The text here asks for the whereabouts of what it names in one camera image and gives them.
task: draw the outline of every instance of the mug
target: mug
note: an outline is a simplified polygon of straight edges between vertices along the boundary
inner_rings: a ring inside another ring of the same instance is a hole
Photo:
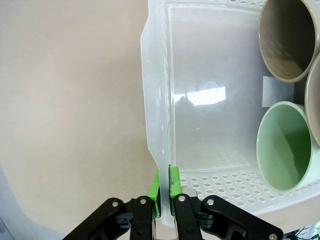
[[[320,4],[268,0],[259,20],[259,46],[266,67],[277,79],[306,80],[320,52]]]
[[[310,69],[304,95],[305,111],[310,131],[320,147],[320,54]]]
[[[281,101],[262,118],[256,140],[262,177],[275,191],[291,192],[320,178],[320,149],[310,134],[305,107]]]

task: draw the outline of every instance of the translucent plastic bin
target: translucent plastic bin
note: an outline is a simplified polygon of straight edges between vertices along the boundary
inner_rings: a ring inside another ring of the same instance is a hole
[[[320,192],[319,182],[273,192],[258,170],[256,138],[268,109],[263,78],[272,76],[258,42],[263,3],[149,0],[141,36],[146,131],[167,226],[169,165],[180,168],[182,186],[200,199],[216,194],[256,215]]]

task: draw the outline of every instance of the green mug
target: green mug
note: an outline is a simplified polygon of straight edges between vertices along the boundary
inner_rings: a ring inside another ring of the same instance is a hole
[[[291,192],[320,179],[320,149],[304,106],[281,101],[269,108],[259,126],[256,156],[262,177],[275,191]]]

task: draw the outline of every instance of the perforated container bottom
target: perforated container bottom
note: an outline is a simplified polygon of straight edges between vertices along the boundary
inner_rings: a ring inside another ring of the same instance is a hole
[[[266,185],[258,167],[224,172],[182,173],[180,181],[183,188],[196,189],[200,200],[217,195],[253,215],[282,209],[320,193],[320,180],[293,192],[275,192]]]

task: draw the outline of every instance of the beige background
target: beige background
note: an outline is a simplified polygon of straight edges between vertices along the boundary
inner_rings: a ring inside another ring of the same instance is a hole
[[[67,233],[107,198],[126,202],[151,185],[147,17],[147,0],[1,1],[0,164],[32,221]],[[319,200],[262,218],[288,232],[320,220]],[[158,232],[175,237],[160,223]]]

